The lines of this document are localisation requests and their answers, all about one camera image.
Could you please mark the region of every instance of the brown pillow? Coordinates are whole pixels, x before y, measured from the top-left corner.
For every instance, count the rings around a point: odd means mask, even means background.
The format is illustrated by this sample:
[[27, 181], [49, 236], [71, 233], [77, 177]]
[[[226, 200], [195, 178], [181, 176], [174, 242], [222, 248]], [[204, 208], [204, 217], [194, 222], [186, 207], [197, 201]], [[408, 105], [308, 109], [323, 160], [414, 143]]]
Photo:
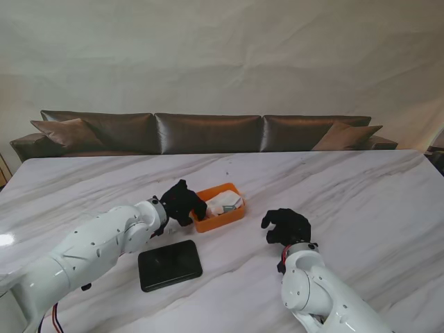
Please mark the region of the brown pillow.
[[382, 126], [352, 127], [346, 123], [334, 122], [313, 151], [355, 151], [375, 134]]
[[52, 142], [62, 145], [66, 151], [105, 150], [105, 146], [82, 119], [61, 122], [31, 120], [31, 124]]

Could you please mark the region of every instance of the marble table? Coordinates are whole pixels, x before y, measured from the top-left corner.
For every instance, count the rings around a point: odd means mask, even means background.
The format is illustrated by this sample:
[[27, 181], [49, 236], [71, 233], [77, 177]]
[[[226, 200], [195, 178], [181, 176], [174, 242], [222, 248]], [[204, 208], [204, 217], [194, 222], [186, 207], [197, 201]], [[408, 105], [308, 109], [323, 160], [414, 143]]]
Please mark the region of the marble table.
[[[97, 212], [162, 195], [181, 178], [195, 191], [233, 182], [245, 218], [204, 234], [169, 224], [143, 250], [192, 239], [203, 275], [143, 293], [137, 253], [124, 255], [89, 291], [61, 300], [66, 333], [304, 332], [280, 300], [282, 247], [260, 228], [279, 207], [310, 220], [326, 264], [396, 332], [442, 332], [444, 178], [416, 151], [29, 160], [0, 193], [0, 234], [14, 237], [0, 245], [0, 273]], [[43, 332], [53, 332], [49, 318]]]

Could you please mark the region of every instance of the orange tray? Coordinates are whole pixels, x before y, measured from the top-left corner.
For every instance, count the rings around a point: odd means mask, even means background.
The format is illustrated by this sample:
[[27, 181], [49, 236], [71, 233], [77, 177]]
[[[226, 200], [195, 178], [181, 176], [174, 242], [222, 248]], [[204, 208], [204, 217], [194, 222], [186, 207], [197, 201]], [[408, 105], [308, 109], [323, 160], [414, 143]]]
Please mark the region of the orange tray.
[[[231, 190], [234, 193], [242, 195], [239, 193], [237, 188], [231, 182], [227, 182], [226, 184], [222, 184], [216, 187], [212, 187], [211, 189], [206, 189], [204, 191], [200, 191], [197, 193], [198, 197], [204, 201], [208, 201], [211, 198], [214, 198], [221, 192], [225, 192]], [[192, 212], [194, 217], [194, 225], [196, 226], [197, 232], [207, 232], [209, 230], [213, 230], [221, 227], [222, 225], [226, 225], [232, 223], [234, 221], [240, 220], [245, 216], [245, 199], [242, 198], [244, 202], [243, 205], [236, 210], [232, 210], [231, 212], [212, 217], [210, 219], [205, 219], [202, 221], [198, 221], [197, 216]]]

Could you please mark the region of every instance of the white backdrop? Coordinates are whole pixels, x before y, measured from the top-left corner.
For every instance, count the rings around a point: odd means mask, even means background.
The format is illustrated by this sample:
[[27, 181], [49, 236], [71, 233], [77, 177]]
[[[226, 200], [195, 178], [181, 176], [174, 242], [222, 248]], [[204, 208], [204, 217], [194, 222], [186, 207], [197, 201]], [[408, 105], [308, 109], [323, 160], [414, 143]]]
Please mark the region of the white backdrop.
[[444, 122], [442, 0], [0, 0], [0, 152], [41, 109]]

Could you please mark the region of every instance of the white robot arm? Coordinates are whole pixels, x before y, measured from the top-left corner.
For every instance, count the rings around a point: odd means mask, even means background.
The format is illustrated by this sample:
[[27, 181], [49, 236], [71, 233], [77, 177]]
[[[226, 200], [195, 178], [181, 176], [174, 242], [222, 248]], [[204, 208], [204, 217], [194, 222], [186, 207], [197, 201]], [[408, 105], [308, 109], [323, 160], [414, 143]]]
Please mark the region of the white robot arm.
[[45, 313], [71, 291], [90, 287], [124, 253], [139, 250], [163, 233], [173, 218], [203, 219], [207, 205], [180, 180], [161, 199], [118, 206], [72, 230], [50, 253], [10, 275], [0, 277], [2, 333], [34, 333]]
[[277, 269], [284, 274], [281, 296], [285, 307], [308, 333], [394, 333], [366, 302], [329, 271], [311, 243], [311, 226], [289, 209], [271, 210], [262, 227], [269, 243], [285, 246]]
[[290, 246], [282, 302], [308, 333], [392, 333], [379, 315], [329, 271], [312, 243]]

